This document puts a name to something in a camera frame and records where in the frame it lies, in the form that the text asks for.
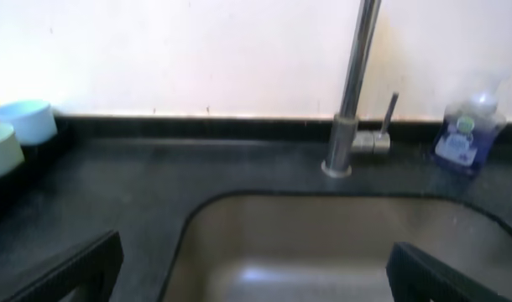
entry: cup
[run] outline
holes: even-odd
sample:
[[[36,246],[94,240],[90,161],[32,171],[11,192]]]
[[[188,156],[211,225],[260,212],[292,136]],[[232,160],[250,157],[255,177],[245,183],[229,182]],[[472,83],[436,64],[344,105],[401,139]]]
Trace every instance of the cup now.
[[[0,122],[12,124],[23,146],[34,146],[57,134],[51,105],[41,100],[12,102],[0,106]]]
[[[24,161],[23,151],[12,125],[0,123],[0,177]]]

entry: dark stone countertop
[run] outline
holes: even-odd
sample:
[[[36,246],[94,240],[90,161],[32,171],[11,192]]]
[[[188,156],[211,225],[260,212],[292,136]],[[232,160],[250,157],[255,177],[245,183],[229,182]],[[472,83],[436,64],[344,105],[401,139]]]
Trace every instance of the dark stone countertop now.
[[[320,169],[324,143],[95,140],[67,154],[0,222],[0,273],[27,268],[98,232],[120,232],[113,301],[159,297],[187,217],[242,193],[429,196],[498,217],[512,230],[512,147],[476,179],[436,167],[422,146],[356,158],[353,176]]]

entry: wall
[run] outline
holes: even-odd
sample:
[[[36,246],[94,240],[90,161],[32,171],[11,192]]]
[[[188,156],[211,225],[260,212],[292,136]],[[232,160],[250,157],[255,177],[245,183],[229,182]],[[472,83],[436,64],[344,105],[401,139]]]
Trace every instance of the wall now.
[[[358,0],[0,0],[0,100],[70,115],[330,118]],[[359,104],[439,119],[478,73],[508,71],[512,0],[383,0]]]

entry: stainless steel sink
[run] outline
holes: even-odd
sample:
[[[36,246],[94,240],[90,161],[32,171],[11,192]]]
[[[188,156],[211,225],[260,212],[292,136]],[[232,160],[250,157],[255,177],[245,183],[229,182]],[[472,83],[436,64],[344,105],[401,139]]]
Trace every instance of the stainless steel sink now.
[[[164,301],[393,301],[406,241],[512,299],[512,237],[444,200],[236,196],[189,223]]]

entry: soap dispenser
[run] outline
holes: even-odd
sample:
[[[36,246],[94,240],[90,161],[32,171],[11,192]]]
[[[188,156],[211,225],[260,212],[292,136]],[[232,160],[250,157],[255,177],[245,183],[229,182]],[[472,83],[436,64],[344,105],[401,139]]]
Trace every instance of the soap dispenser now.
[[[483,167],[494,140],[506,125],[505,117],[497,112],[494,95],[501,81],[491,81],[464,102],[447,106],[431,149],[438,164],[468,175],[475,175]]]

